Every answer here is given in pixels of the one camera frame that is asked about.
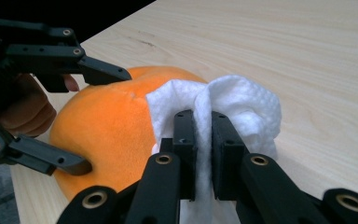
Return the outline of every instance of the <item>human hand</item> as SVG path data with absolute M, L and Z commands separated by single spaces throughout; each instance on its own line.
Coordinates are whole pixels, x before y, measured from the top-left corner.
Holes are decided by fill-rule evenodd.
M 79 91 L 72 76 L 63 77 L 68 91 Z M 19 133 L 38 136 L 47 131 L 57 116 L 57 111 L 43 89 L 30 74 L 19 74 L 14 85 L 21 97 L 0 111 L 2 126 L 14 136 Z

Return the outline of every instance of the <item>wooden table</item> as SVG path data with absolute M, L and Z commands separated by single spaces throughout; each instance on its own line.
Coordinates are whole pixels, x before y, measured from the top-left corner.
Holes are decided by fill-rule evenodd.
M 283 170 L 317 198 L 358 192 L 358 1 L 158 0 L 82 47 L 126 68 L 175 65 L 207 80 L 258 82 L 281 100 Z M 49 95 L 58 110 L 72 96 Z M 21 223 L 55 223 L 68 202 L 54 177 L 19 165 L 12 175 Z

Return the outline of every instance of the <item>robotic hand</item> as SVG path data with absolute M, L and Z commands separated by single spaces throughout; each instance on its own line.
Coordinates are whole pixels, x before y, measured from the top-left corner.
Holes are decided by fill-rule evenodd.
M 35 76 L 49 92 L 76 88 L 67 88 L 71 85 L 68 74 L 81 74 L 90 85 L 131 79 L 124 68 L 88 57 L 70 28 L 0 20 L 0 111 L 21 95 L 13 84 L 19 78 L 29 78 L 27 74 Z M 47 175 L 56 168 L 71 175 L 91 171 L 84 158 L 24 134 L 13 136 L 0 122 L 0 163 L 3 162 L 20 163 Z

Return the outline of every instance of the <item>white paper towel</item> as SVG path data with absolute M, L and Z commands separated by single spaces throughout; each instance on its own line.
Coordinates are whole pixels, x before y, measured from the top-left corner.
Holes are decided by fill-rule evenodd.
M 146 95 L 159 151 L 161 138 L 173 137 L 173 116 L 193 110 L 198 146 L 196 201 L 181 201 L 180 223 L 240 223 L 233 202 L 214 199 L 211 170 L 212 111 L 231 120 L 249 151 L 276 159 L 281 106 L 273 92 L 246 77 L 227 75 L 205 84 L 171 80 Z

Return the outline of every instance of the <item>wood grain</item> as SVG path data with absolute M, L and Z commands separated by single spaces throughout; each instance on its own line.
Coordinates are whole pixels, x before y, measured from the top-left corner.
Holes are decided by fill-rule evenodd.
M 258 82 L 281 100 L 284 171 L 318 198 L 358 192 L 358 1 L 158 0 L 82 46 L 127 68 L 175 65 L 207 80 Z M 49 97 L 60 109 L 71 96 Z M 12 172 L 21 223 L 53 223 L 67 202 L 52 177 L 26 169 Z

